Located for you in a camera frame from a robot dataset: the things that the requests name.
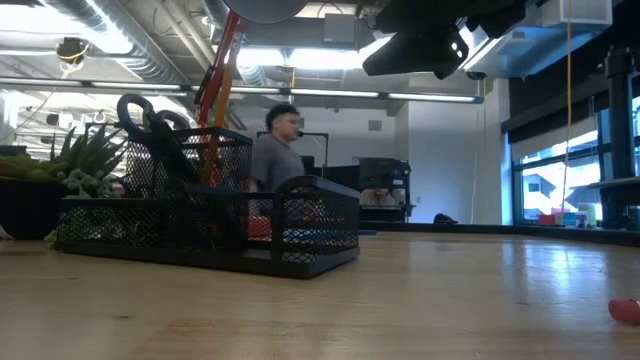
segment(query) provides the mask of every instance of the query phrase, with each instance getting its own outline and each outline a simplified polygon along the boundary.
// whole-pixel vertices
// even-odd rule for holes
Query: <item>man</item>
[[[269,134],[253,145],[251,191],[275,192],[282,183],[304,175],[302,159],[290,147],[300,133],[300,112],[291,104],[274,106],[266,118]]]
[[[397,203],[391,196],[390,189],[369,189],[360,193],[360,205],[394,206],[397,205]]]

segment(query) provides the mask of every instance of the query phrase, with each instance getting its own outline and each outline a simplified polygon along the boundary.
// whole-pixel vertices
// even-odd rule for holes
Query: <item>black mesh desk organizer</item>
[[[218,138],[215,187],[170,175],[130,138],[122,199],[62,201],[61,251],[202,268],[311,278],[359,254],[359,194],[303,176],[276,193],[249,193],[250,139],[224,129],[173,131],[201,176]]]

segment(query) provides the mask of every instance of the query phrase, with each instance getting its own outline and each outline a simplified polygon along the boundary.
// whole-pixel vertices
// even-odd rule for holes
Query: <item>plant pot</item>
[[[57,227],[60,199],[67,195],[59,183],[0,178],[0,225],[18,240],[43,239]]]

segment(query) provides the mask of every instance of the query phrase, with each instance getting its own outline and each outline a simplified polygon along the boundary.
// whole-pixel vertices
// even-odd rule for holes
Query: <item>dark hair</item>
[[[284,114],[300,115],[300,112],[295,106],[287,103],[278,104],[272,107],[271,110],[269,110],[269,112],[267,113],[267,119],[266,119],[267,130],[269,132],[273,130],[273,120],[275,120],[278,116],[284,115]]]

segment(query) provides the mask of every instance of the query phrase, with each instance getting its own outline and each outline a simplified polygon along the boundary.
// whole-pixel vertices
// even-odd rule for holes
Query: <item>ductwork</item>
[[[79,21],[94,31],[97,38],[91,39],[105,52],[113,44],[131,44],[131,59],[117,62],[140,79],[156,83],[186,83],[187,77],[178,70],[149,34],[131,17],[127,10],[114,0],[40,0],[45,6]]]
[[[202,7],[204,12],[211,20],[211,23],[216,28],[218,36],[222,34],[224,25],[227,22],[227,15],[229,15],[229,7],[223,0],[202,0]],[[238,65],[238,73],[248,86],[269,86],[267,76],[264,74],[264,69],[260,66],[241,66]]]

